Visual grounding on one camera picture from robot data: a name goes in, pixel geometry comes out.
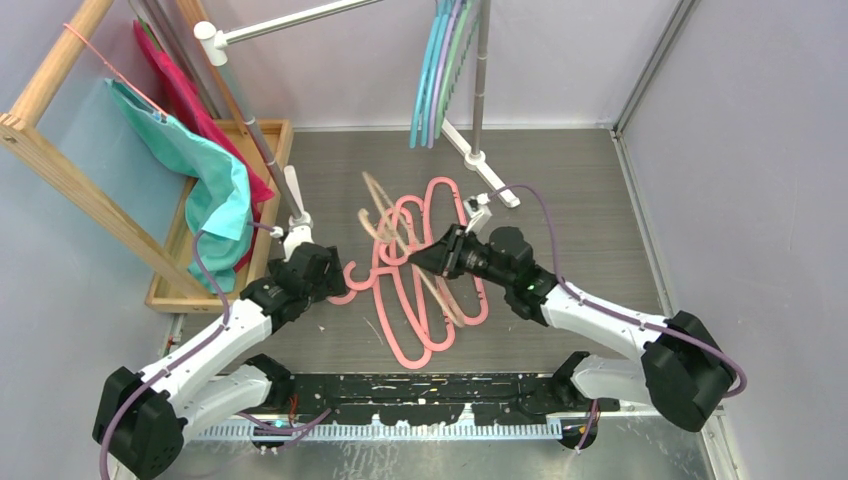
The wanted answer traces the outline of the beige plastic hanger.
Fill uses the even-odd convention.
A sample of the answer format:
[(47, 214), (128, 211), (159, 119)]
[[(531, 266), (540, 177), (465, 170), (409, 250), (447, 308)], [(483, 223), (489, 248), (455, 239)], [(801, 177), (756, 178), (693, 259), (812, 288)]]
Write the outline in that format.
[[(386, 244), (394, 243), (401, 249), (401, 252), (404, 255), (411, 258), (412, 250), (408, 244), (408, 240), (414, 241), (417, 239), (413, 228), (409, 224), (403, 224), (402, 227), (405, 231), (405, 236), (398, 232), (388, 213), (388, 210), (395, 205), (395, 202), (388, 196), (383, 187), (370, 173), (363, 171), (361, 175), (369, 192), (370, 198), (373, 201), (377, 212), (380, 214), (380, 219), (384, 222), (384, 225), (382, 227), (380, 227), (379, 224), (373, 225), (369, 217), (369, 211), (366, 208), (361, 208), (357, 212), (357, 218), (360, 225), (373, 240)], [(420, 276), (423, 285), (434, 297), (443, 312), (447, 315), (450, 322), (460, 328), (464, 327), (465, 322), (461, 317), (461, 310), (459, 309), (456, 301), (447, 300), (437, 288), (435, 283), (420, 267), (413, 266), (413, 271)]]

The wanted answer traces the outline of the purple wire hanger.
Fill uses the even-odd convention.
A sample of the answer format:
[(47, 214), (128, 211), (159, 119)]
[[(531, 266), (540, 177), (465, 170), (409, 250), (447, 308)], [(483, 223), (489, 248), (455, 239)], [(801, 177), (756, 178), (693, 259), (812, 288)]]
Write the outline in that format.
[(432, 148), (435, 141), (436, 131), (436, 115), (437, 106), (440, 96), (441, 82), (444, 74), (447, 51), (450, 46), (452, 31), (456, 22), (457, 16), (462, 9), (462, 1), (450, 1), (450, 13), (445, 28), (442, 32), (441, 43), (439, 45), (438, 54), (436, 56), (436, 73), (433, 78), (431, 106), (429, 108), (429, 121), (427, 130), (426, 146)]

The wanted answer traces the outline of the light blue wire hanger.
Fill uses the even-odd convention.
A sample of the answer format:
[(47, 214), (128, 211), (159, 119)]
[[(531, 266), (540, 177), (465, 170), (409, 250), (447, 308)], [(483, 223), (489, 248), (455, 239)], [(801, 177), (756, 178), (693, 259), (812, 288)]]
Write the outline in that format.
[(425, 83), (422, 116), (421, 116), (421, 119), (420, 119), (420, 122), (419, 122), (419, 132), (418, 132), (417, 144), (416, 144), (416, 146), (420, 146), (420, 147), (426, 146), (428, 121), (429, 121), (429, 117), (430, 117), (429, 108), (430, 108), (430, 105), (431, 105), (431, 97), (432, 97), (432, 85), (433, 85), (434, 74), (436, 73), (436, 56), (438, 54), (439, 45), (441, 43), (442, 32), (443, 32), (443, 29), (445, 28), (445, 24), (448, 20), (448, 16), (449, 16), (449, 13), (450, 13), (450, 10), (451, 10), (450, 1), (443, 1), (443, 2), (444, 2), (444, 12), (441, 16), (441, 22), (439, 24), (439, 31), (438, 31), (437, 36), (436, 36), (435, 45), (434, 45), (434, 49), (433, 49), (432, 56), (431, 56), (431, 62), (430, 62), (430, 65), (429, 65), (430, 69), (429, 69), (427, 79), (426, 79), (426, 83)]

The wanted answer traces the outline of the green wire hanger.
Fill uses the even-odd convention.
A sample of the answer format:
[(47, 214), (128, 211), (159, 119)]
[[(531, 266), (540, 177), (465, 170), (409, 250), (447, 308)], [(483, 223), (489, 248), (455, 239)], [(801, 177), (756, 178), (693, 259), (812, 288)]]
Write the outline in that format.
[(455, 83), (463, 67), (471, 37), (477, 28), (478, 11), (479, 1), (460, 2), (460, 10), (454, 19), (445, 60), (442, 62), (443, 69), (438, 84), (440, 89), (435, 107), (434, 126), (431, 130), (432, 140), (429, 142), (429, 146), (432, 146), (442, 135), (442, 124), (449, 108)]

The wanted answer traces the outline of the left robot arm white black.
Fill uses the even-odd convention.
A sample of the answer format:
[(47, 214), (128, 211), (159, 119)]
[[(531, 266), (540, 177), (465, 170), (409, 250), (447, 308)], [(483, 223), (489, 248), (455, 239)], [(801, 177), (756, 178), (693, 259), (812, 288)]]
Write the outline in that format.
[(175, 352), (138, 372), (120, 367), (107, 377), (92, 433), (101, 446), (102, 478), (114, 458), (136, 478), (154, 479), (207, 428), (250, 408), (277, 413), (288, 406), (292, 374), (266, 354), (224, 378), (217, 375), (313, 304), (348, 289), (334, 246), (303, 243), (268, 269)]

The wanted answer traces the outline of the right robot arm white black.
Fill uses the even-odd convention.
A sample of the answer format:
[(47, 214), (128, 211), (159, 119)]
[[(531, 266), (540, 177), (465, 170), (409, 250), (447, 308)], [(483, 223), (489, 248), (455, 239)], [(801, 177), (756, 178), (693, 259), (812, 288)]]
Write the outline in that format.
[(595, 399), (652, 406), (673, 425), (698, 432), (721, 400), (743, 383), (703, 322), (638, 312), (591, 295), (540, 266), (516, 227), (498, 227), (482, 242), (458, 224), (413, 253), (411, 264), (437, 276), (470, 274), (503, 287), (520, 318), (571, 331), (620, 354), (612, 360), (578, 351), (555, 373), (555, 396), (577, 411)]

